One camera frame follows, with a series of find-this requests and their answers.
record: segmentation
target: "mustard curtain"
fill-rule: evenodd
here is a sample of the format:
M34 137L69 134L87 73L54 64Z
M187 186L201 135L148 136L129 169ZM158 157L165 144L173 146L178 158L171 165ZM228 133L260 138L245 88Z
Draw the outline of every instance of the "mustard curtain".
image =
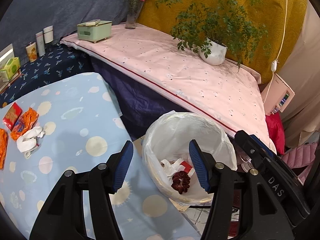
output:
M138 23L148 27L170 33L171 27L175 24L175 17L179 11L185 10L189 5L189 0L184 3L173 5L170 8L160 5L159 9L155 6L156 0L148 0L140 13L137 20ZM262 0L263 5L258 11L248 8L249 16L254 23L264 23L267 26L269 37L267 41L271 44L271 55L266 57L262 48L262 44L257 48L255 57L251 63L244 62L245 65L254 69L261 74L262 83L271 80L272 73L270 70L271 62L276 58L282 41L284 16L285 16L285 0ZM279 57L277 71L283 66L284 62L291 54L291 51L300 35L302 28L307 0L288 0L288 15L286 24L286 33L283 48Z

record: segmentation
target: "green storage box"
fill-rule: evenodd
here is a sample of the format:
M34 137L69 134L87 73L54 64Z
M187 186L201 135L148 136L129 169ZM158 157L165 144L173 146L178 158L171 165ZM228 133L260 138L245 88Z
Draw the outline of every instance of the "green storage box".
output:
M111 35L111 21L93 20L77 25L78 39L83 41L97 41L106 39Z

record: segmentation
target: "box lid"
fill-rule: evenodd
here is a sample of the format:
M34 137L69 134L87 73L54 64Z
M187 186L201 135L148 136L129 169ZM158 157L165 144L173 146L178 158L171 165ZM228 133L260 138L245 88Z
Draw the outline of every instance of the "box lid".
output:
M99 25L109 24L109 23L112 23L112 21L92 20L92 21L89 21L89 22L80 23L80 24L77 25L77 27L79 27L79 26L99 26Z

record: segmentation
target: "orange plastic bag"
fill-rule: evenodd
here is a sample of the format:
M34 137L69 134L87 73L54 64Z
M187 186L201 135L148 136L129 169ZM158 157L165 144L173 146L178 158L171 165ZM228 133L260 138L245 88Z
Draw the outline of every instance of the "orange plastic bag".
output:
M10 133L11 138L16 141L21 135L24 135L28 130L32 128L38 117L39 114L31 107L29 107L29 110L23 113L17 120L17 123Z
M5 130L0 128L0 169L3 168L5 154L7 153L8 135Z

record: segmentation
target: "red cloth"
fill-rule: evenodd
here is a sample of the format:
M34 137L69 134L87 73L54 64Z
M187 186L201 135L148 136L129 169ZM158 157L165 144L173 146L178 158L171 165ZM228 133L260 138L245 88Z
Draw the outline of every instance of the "red cloth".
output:
M269 137L276 146L278 154L284 154L284 129L281 122L280 114L266 115Z

